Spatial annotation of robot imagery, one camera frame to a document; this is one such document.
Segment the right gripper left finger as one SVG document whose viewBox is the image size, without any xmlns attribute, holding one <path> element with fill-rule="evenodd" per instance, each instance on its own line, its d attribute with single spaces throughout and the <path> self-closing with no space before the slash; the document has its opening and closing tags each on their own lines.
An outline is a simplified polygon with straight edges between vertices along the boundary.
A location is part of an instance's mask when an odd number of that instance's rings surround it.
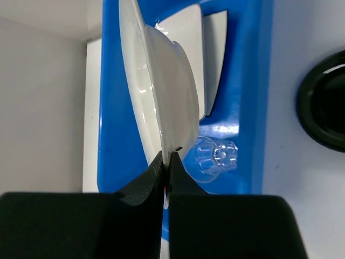
<svg viewBox="0 0 345 259">
<path fill-rule="evenodd" d="M 164 166 L 115 193 L 1 196 L 1 258 L 159 258 Z"/>
</svg>

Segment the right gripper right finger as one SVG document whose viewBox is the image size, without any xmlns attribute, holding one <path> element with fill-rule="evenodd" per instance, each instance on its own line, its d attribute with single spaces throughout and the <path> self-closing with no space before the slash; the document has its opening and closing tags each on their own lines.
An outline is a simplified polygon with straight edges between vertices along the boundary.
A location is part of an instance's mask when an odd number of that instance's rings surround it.
<svg viewBox="0 0 345 259">
<path fill-rule="evenodd" d="M 212 195 L 173 153 L 169 175 L 171 258 L 307 258 L 297 221 L 273 195 Z"/>
</svg>

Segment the clear plastic cup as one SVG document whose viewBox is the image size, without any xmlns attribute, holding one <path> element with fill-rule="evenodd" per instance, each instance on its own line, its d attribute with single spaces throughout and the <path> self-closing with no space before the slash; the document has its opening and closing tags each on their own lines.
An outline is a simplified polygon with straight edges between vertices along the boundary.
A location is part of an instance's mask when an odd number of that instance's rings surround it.
<svg viewBox="0 0 345 259">
<path fill-rule="evenodd" d="M 211 183 L 237 169 L 238 147 L 233 141 L 199 136 L 184 159 L 187 173 L 198 183 Z"/>
</svg>

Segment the white round bowl plate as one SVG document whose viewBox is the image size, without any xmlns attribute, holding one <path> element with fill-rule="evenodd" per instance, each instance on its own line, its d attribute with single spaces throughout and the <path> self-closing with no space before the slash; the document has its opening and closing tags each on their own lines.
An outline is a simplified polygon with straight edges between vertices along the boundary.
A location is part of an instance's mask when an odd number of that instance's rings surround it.
<svg viewBox="0 0 345 259">
<path fill-rule="evenodd" d="M 146 24 L 137 1 L 119 1 L 119 27 L 130 99 L 144 154 L 151 163 L 162 153 L 184 159 L 199 128 L 195 80 L 178 42 Z"/>
</svg>

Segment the small rectangular white plate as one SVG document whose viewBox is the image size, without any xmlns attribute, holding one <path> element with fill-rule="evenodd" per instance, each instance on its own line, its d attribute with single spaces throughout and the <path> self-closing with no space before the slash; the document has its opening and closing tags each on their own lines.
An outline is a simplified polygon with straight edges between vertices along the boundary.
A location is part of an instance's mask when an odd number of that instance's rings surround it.
<svg viewBox="0 0 345 259">
<path fill-rule="evenodd" d="M 170 40 L 178 42 L 183 48 L 194 76 L 199 103 L 199 120 L 202 120 L 205 117 L 206 107 L 201 6 L 190 5 L 163 21 L 157 22 L 155 28 Z"/>
</svg>

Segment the small black round plate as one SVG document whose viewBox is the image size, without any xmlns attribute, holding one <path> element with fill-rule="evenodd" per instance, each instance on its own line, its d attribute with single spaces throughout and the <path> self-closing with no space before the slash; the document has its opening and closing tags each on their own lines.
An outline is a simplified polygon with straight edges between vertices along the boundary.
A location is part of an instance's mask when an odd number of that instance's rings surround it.
<svg viewBox="0 0 345 259">
<path fill-rule="evenodd" d="M 319 144 L 344 152 L 344 51 L 317 63 L 299 85 L 296 114 Z"/>
</svg>

